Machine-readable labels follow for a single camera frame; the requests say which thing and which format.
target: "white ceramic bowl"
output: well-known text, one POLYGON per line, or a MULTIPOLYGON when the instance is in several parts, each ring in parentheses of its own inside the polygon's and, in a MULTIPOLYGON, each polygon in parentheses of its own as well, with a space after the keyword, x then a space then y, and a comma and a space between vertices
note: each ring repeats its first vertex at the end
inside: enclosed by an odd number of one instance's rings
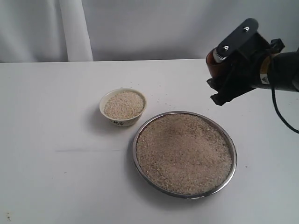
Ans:
POLYGON ((131 126, 131 125, 135 124, 139 120, 139 118, 141 117, 141 115, 144 112, 145 108, 146 108, 146 99, 145 99, 145 96, 142 93, 140 93, 139 91, 133 90, 133 89, 129 89, 129 88, 121 88, 121 89, 117 89, 117 90, 112 90, 111 92, 109 92, 105 96, 103 96, 103 98, 100 101, 100 111, 101 111, 101 113, 106 118, 108 118, 114 125, 116 125, 116 126, 122 126, 122 127, 131 126), (111 97, 115 96, 118 93, 125 92, 125 91, 135 92, 135 93, 137 93, 143 99, 143 101, 144 101, 143 110, 137 116, 129 118, 129 119, 119 120, 119 119, 114 119, 114 118, 108 117, 104 113, 104 109, 105 109, 106 103, 108 102, 108 100, 111 97))

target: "black cable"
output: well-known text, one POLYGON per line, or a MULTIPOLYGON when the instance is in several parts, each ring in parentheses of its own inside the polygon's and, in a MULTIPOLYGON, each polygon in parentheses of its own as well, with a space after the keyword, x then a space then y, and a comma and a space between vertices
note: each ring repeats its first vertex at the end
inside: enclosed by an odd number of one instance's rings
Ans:
POLYGON ((284 117, 281 115, 278 107, 277 107, 277 102, 276 102, 276 96, 275 96, 275 69, 274 69, 274 61, 272 58, 272 55, 270 52, 267 51, 267 54, 269 54, 270 57, 270 63, 271 63, 271 70, 272 70, 272 77, 270 78, 270 86, 271 86, 271 92, 272 92, 272 102, 273 102, 273 106, 274 106, 274 110, 276 112, 276 114, 278 115, 278 117, 281 119, 281 121, 288 127, 290 128, 293 132, 299 134, 299 130, 294 128, 293 126, 291 126, 285 119, 284 117))

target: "white curtain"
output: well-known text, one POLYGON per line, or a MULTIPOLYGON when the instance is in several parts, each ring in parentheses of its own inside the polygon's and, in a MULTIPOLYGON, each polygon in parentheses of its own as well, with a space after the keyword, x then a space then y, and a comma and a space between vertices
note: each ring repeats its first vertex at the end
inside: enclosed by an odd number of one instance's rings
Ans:
POLYGON ((0 62, 204 58, 249 17, 294 51, 298 8, 293 0, 0 0, 0 62))

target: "bowl of rice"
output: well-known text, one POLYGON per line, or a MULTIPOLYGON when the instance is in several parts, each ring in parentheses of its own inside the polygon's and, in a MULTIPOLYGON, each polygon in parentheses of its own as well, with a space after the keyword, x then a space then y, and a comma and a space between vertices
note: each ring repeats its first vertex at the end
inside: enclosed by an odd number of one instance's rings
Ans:
POLYGON ((200 114, 174 111, 145 122, 133 140, 141 176, 170 196, 197 199, 232 179, 237 154, 227 132, 200 114))
POLYGON ((135 124, 145 108, 145 96, 129 88, 113 90, 100 101, 100 112, 114 125, 122 127, 135 124))

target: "uncooked rice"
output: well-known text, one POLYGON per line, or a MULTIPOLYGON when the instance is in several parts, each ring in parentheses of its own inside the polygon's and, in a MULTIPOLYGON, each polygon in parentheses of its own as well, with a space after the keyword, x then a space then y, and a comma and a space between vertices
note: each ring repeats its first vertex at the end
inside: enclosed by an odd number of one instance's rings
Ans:
POLYGON ((104 113, 110 118, 122 120, 137 116, 143 108, 144 101, 136 92, 124 91, 108 100, 104 113))
POLYGON ((142 131, 136 155, 145 175, 171 192, 194 195, 221 185, 232 159, 219 131, 190 114, 165 115, 142 131))

